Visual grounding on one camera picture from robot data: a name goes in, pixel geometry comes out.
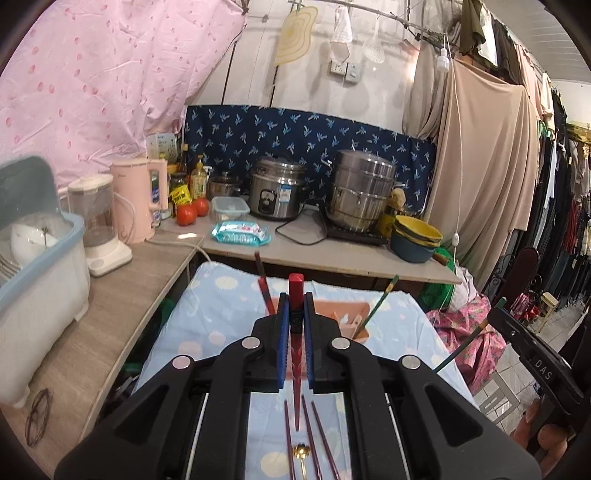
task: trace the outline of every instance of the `light blue tablecloth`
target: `light blue tablecloth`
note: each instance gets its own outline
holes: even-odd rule
[[[288,289],[287,280],[269,278],[268,282],[272,296],[279,296]],[[381,296],[380,292],[350,290],[316,282],[306,282],[305,291],[312,292],[315,300],[367,301],[370,307]],[[255,275],[216,262],[202,264],[156,340],[136,388],[180,353],[190,355],[195,360],[218,355],[226,345],[248,336],[254,321],[262,316],[265,316],[265,306]],[[388,296],[368,325],[368,331],[370,338],[365,346],[375,355],[396,360],[411,353],[431,367],[438,365],[448,355],[446,347],[423,311],[405,293],[394,292]],[[454,362],[442,370],[440,375],[475,405]],[[302,383],[302,393],[308,399],[323,475],[326,478],[332,477],[311,412],[311,400],[314,400],[319,410],[331,451],[342,471],[341,478],[350,478],[349,444],[342,395],[313,395],[306,382]],[[284,389],[277,395],[252,394],[246,448],[246,480],[289,478],[285,455],[283,401],[288,400],[293,425],[292,398],[289,381],[286,381]],[[294,445],[300,442],[309,444],[303,413],[300,431],[292,432],[292,440]],[[311,460],[308,466],[309,478],[312,478],[314,474]]]

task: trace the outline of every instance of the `cable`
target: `cable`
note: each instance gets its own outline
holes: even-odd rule
[[[151,244],[155,244],[155,245],[180,245],[182,247],[191,247],[194,248],[195,250],[198,250],[199,252],[201,252],[203,254],[203,256],[205,257],[205,260],[207,260],[208,262],[211,262],[212,259],[209,257],[209,255],[207,254],[207,252],[201,248],[199,245],[195,245],[189,242],[175,242],[175,241],[160,241],[160,240],[146,240],[147,242],[151,243]]]
[[[322,227],[323,227],[323,230],[324,230],[324,236],[320,240],[316,240],[316,241],[314,241],[312,243],[305,244],[304,242],[300,242],[299,240],[296,240],[295,238],[292,238],[292,237],[290,237],[290,236],[288,236],[288,235],[286,235],[284,233],[281,233],[279,231],[279,228],[283,228],[286,225],[289,225],[290,223],[295,222],[297,219],[299,219],[300,216],[301,216],[301,214],[304,213],[304,209],[305,209],[306,205],[316,205],[317,206],[318,201],[319,200],[317,200],[317,199],[308,199],[308,200],[306,200],[302,204],[302,206],[300,208],[300,212],[297,214],[297,217],[295,217],[293,220],[288,220],[285,223],[282,223],[281,225],[278,225],[275,228],[275,233],[277,235],[281,235],[284,238],[287,238],[288,240],[291,240],[292,242],[294,242],[294,243],[296,243],[298,245],[304,245],[305,247],[311,247],[312,245],[317,245],[317,244],[323,242],[324,240],[326,240],[328,238],[328,231],[327,231],[326,224],[324,222],[324,216],[322,215],[322,213],[320,214],[320,217],[322,218]]]
[[[125,241],[125,243],[128,244],[129,239],[131,239],[131,235],[134,233],[135,228],[135,207],[134,204],[131,203],[128,199],[126,199],[123,195],[120,195],[117,192],[114,192],[114,194],[119,200],[123,200],[125,203],[127,203],[127,205],[131,207],[131,213],[133,214],[133,217],[131,219],[131,228],[129,229],[129,234],[127,235],[127,240]]]
[[[449,48],[449,40],[447,39],[447,34],[444,34],[443,36],[443,43],[445,45],[447,40],[447,47]],[[456,71],[454,69],[454,65],[453,62],[451,62],[451,68],[452,68],[452,75],[453,75],[453,80],[454,83],[456,82]],[[453,89],[453,93],[456,97],[456,109],[457,109],[457,121],[458,121],[458,127],[459,127],[459,131],[460,131],[460,191],[457,195],[457,222],[456,222],[456,232],[453,234],[453,240],[452,240],[452,245],[453,245],[453,272],[455,275],[457,275],[456,272],[456,254],[457,254],[457,246],[459,245],[459,241],[460,241],[460,235],[458,233],[458,230],[460,229],[460,215],[462,214],[462,187],[463,187],[463,180],[464,180],[464,155],[463,155],[463,150],[462,150],[462,116],[460,114],[460,102],[458,100],[457,97],[457,85],[454,85],[454,89]],[[448,294],[448,296],[450,297],[450,301],[453,297],[454,291],[456,289],[456,286],[453,286],[452,289],[450,290],[451,296]],[[441,313],[441,310],[443,308],[443,306],[445,305],[447,301],[447,296],[445,298],[445,300],[443,301],[443,303],[441,304],[441,306],[439,307],[439,311],[437,312],[438,314]]]

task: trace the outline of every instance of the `rice cooker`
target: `rice cooker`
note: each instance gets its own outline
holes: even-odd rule
[[[270,220],[296,218],[304,200],[304,172],[303,165],[284,158],[259,158],[251,171],[251,213]]]

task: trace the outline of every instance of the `hanging light bulb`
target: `hanging light bulb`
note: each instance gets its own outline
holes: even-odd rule
[[[449,56],[447,55],[447,49],[441,49],[441,55],[437,57],[437,71],[447,73],[449,72],[450,62]]]

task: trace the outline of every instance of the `pink floral curtain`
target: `pink floral curtain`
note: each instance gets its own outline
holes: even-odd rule
[[[0,77],[0,161],[41,155],[64,186],[144,155],[245,21],[230,0],[57,0]]]

